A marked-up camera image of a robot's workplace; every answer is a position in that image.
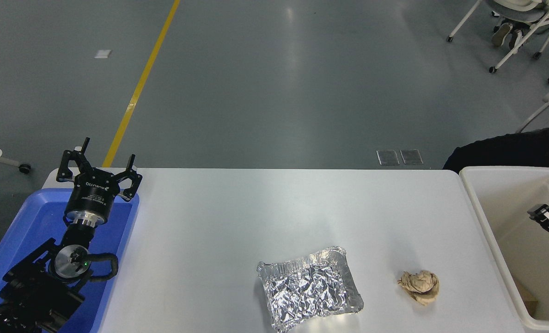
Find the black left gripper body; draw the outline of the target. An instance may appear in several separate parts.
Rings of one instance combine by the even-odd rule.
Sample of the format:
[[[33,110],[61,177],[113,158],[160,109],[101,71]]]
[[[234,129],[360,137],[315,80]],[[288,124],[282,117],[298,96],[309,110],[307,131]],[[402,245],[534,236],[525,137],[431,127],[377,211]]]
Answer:
[[[78,174],[65,209],[66,219],[74,219],[81,211],[95,214],[99,220],[109,219],[114,200],[120,191],[114,176],[102,169]]]

